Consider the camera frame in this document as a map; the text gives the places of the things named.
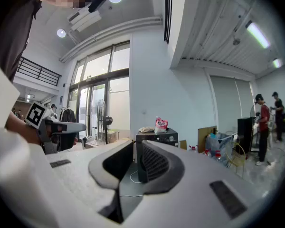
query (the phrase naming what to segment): corrugated metal ceiling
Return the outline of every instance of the corrugated metal ceiling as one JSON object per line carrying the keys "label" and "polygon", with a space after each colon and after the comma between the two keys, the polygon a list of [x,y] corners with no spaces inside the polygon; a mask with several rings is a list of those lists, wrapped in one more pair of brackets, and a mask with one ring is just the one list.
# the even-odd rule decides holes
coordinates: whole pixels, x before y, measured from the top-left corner
{"label": "corrugated metal ceiling", "polygon": [[[243,7],[235,0],[199,0],[197,15],[182,58],[211,61],[259,74],[281,57],[279,25],[276,16],[261,0],[243,0]],[[263,49],[247,31],[249,20],[257,23],[271,46]],[[233,45],[234,39],[240,44]]]}

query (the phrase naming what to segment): wire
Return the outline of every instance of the wire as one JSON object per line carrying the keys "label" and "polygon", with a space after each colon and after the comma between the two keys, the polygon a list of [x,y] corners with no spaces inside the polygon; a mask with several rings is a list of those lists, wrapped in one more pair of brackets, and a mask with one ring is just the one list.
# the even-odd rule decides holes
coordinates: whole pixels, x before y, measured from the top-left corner
{"label": "wire", "polygon": [[137,198],[137,197],[142,197],[143,195],[136,195],[136,196],[132,196],[132,195],[119,195],[119,197],[132,197],[132,198]]}
{"label": "wire", "polygon": [[133,181],[133,180],[132,180],[132,175],[135,174],[136,172],[133,172],[133,173],[130,175],[130,180],[131,180],[132,182],[134,182],[134,183],[142,183],[142,181]]}

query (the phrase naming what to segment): air conditioner unit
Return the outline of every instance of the air conditioner unit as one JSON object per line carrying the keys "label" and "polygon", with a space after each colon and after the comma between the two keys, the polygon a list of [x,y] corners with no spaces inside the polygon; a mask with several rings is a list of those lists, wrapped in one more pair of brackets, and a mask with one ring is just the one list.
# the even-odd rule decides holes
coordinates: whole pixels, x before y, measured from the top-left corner
{"label": "air conditioner unit", "polygon": [[75,14],[70,15],[67,20],[73,24],[72,30],[77,29],[80,32],[90,25],[101,20],[101,17],[98,11],[89,13],[89,8],[85,7],[77,11]]}

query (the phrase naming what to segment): white shoe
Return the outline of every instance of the white shoe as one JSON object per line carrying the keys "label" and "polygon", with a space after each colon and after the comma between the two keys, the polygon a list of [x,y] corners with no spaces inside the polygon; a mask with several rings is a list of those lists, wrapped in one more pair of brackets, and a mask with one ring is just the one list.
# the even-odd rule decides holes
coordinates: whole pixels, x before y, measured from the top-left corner
{"label": "white shoe", "polygon": [[262,165],[263,163],[264,163],[264,161],[263,162],[258,161],[258,162],[256,162],[256,165]]}

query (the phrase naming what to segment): red shirt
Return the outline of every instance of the red shirt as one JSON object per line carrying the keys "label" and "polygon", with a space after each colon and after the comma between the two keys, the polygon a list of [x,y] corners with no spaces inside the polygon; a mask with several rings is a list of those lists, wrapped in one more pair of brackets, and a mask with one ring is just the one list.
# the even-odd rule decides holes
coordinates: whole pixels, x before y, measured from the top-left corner
{"label": "red shirt", "polygon": [[[263,104],[261,107],[261,119],[264,119],[265,117],[267,117],[268,122],[270,117],[269,109],[266,105]],[[268,129],[267,122],[259,123],[261,132],[266,131]]]}

